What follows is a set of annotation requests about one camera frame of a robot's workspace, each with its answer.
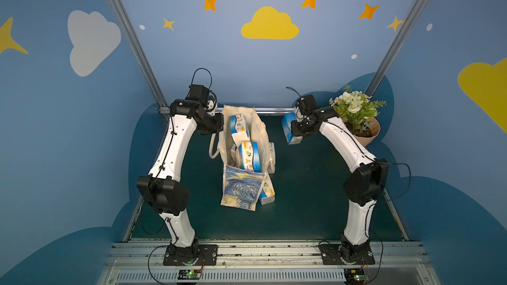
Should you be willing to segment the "artificial white flower plant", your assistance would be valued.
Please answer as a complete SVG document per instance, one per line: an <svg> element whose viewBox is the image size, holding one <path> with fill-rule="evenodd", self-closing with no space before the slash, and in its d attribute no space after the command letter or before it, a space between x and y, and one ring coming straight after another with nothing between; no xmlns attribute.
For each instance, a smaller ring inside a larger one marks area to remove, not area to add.
<svg viewBox="0 0 507 285"><path fill-rule="evenodd" d="M330 106L338 113L352 134L359 134L367 128L367 120L377 117L378 109L387 101L372 100L363 91L354 91L349 84L345 85L341 95L331 98Z"/></svg>

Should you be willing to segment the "blue white tissue pack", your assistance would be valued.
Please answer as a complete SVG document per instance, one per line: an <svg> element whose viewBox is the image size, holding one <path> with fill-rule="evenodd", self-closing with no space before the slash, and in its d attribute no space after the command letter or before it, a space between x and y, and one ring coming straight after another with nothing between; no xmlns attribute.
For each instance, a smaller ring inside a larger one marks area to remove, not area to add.
<svg viewBox="0 0 507 285"><path fill-rule="evenodd" d="M288 145L298 145L303 140L303 137L297 137L297 136L293 135L293 133L292 133L292 122L293 121L297 121L297 115L296 115L296 113L291 112L291 113L286 113L283 116L283 119L281 122L283 132L284 132L284 135L285 135Z"/></svg>

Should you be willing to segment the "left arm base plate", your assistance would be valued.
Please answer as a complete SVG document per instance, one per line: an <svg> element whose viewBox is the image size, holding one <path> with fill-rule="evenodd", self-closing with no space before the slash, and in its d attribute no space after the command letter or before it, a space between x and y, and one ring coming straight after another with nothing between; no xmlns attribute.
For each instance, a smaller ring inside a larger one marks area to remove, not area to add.
<svg viewBox="0 0 507 285"><path fill-rule="evenodd" d="M164 255L164 266L215 266L218 256L218 245L192 245L187 248L169 245Z"/></svg>

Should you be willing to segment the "tissue pack beside bag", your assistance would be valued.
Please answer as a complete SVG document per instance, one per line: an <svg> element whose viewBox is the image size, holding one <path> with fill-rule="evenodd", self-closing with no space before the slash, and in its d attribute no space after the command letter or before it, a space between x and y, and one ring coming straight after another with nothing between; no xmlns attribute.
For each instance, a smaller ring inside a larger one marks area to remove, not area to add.
<svg viewBox="0 0 507 285"><path fill-rule="evenodd" d="M276 154L275 154L275 144L270 143L269 144L269 150L270 150L270 160L269 160L269 166L267 168L267 171L269 174L275 173L275 166L276 166Z"/></svg>

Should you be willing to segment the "left green circuit board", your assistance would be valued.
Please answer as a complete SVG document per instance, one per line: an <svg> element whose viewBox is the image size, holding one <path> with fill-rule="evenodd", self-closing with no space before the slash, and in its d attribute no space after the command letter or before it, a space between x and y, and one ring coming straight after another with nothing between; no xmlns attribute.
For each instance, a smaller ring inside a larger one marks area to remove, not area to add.
<svg viewBox="0 0 507 285"><path fill-rule="evenodd" d="M178 280L179 281L198 281L201 279L201 270L179 270Z"/></svg>

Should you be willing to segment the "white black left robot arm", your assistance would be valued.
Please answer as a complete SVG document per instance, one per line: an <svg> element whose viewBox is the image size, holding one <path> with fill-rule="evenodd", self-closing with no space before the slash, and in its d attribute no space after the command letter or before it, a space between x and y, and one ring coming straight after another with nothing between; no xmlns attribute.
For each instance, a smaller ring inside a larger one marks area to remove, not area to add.
<svg viewBox="0 0 507 285"><path fill-rule="evenodd" d="M182 165L195 132L215 134L223 130L223 115L216 113L215 100L175 100L170 106L165 139L147 175L137 188L149 206L164 221L171 242L166 246L165 265L196 265L202 254L198 237L187 213L189 189L181 183Z"/></svg>

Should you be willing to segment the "right green circuit board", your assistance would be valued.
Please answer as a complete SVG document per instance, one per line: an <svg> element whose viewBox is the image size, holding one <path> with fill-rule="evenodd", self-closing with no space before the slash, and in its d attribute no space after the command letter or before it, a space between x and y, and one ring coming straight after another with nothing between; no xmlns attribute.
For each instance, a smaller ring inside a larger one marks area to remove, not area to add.
<svg viewBox="0 0 507 285"><path fill-rule="evenodd" d="M367 281L365 272L360 269L345 269L343 274L345 285L363 285Z"/></svg>

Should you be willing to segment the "canvas bag starry night print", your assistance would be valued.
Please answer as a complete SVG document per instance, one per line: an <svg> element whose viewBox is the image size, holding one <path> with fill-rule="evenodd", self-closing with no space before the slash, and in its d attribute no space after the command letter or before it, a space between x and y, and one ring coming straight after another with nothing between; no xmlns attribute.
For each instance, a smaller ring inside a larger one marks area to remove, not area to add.
<svg viewBox="0 0 507 285"><path fill-rule="evenodd" d="M223 161L225 207L255 211L263 194L275 197L270 174L275 172L273 147L265 123L255 109L225 106L223 130L213 135L209 156Z"/></svg>

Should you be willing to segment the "aluminium rail frame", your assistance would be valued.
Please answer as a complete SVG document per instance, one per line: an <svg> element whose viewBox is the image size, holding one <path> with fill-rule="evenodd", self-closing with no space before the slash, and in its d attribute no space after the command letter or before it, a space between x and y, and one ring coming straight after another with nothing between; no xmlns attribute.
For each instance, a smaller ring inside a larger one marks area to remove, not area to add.
<svg viewBox="0 0 507 285"><path fill-rule="evenodd" d="M439 284L421 243L374 241L374 265L324 265L308 240L204 240L218 245L215 266L164 266L166 240L114 244L99 284L344 284L345 269L365 272L364 284ZM198 281L179 281L179 270L201 270Z"/></svg>

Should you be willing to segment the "purple snail tissue pack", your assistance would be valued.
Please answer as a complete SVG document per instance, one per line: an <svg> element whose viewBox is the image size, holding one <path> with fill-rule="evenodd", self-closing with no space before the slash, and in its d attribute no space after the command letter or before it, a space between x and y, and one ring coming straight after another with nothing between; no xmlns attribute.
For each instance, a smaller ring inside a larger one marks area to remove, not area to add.
<svg viewBox="0 0 507 285"><path fill-rule="evenodd" d="M236 149L237 165L250 172L261 172L260 153L256 142L243 142Z"/></svg>

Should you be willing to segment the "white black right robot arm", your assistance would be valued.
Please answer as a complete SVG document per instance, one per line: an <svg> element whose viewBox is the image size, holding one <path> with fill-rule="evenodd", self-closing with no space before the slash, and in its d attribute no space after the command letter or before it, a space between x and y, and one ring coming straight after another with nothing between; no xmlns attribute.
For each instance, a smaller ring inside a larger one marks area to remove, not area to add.
<svg viewBox="0 0 507 285"><path fill-rule="evenodd" d="M355 264L371 251L370 222L378 198L386 186L389 164L365 149L333 108L318 108L301 100L296 105L295 113L297 119L290 123L292 135L306 137L322 134L349 167L351 175L343 184L349 208L339 256L345 264Z"/></svg>

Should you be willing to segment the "green circuit board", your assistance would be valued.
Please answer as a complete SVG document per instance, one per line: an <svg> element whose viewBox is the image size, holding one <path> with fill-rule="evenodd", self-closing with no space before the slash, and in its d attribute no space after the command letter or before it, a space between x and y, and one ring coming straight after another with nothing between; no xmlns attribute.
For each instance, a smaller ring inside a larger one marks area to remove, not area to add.
<svg viewBox="0 0 507 285"><path fill-rule="evenodd" d="M367 281L365 272L360 269L345 269L343 274L345 285L363 285Z"/></svg>
<svg viewBox="0 0 507 285"><path fill-rule="evenodd" d="M179 270L178 280L179 281L198 281L201 279L201 270Z"/></svg>

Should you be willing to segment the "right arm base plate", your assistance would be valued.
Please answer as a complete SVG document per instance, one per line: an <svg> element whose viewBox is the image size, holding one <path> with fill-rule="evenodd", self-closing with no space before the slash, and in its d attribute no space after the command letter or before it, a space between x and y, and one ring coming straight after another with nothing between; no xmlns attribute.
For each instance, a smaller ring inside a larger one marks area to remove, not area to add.
<svg viewBox="0 0 507 285"><path fill-rule="evenodd" d="M324 265L374 265L376 260L368 243L361 245L318 245Z"/></svg>

